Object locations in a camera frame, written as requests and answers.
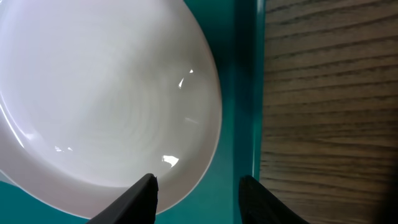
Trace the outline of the white round plate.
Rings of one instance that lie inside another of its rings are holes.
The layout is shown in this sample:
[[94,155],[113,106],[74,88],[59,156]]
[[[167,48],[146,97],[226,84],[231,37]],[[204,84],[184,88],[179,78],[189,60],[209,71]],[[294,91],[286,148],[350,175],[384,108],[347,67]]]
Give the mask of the white round plate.
[[1,2],[1,174],[41,202],[93,218],[151,173],[162,213],[202,180],[221,120],[183,1]]

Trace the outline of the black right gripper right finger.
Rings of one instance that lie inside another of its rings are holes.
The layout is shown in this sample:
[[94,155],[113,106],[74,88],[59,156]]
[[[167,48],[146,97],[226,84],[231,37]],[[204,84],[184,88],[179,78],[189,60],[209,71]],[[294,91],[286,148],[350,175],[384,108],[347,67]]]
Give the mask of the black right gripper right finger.
[[243,224],[308,224],[250,175],[240,178],[238,193]]

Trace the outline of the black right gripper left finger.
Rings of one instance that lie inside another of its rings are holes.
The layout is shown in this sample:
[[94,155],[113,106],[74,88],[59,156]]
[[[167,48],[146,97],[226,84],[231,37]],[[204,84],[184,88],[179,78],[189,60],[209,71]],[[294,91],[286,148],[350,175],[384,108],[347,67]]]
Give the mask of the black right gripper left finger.
[[146,174],[87,224],[154,224],[158,181]]

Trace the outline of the teal plastic tray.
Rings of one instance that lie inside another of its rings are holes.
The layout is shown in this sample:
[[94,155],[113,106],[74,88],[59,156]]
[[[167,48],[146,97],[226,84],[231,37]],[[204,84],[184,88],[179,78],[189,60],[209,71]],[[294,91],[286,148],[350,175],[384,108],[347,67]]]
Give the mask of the teal plastic tray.
[[221,77],[221,139],[208,173],[157,223],[239,223],[238,179],[259,175],[263,1],[185,1],[209,41]]

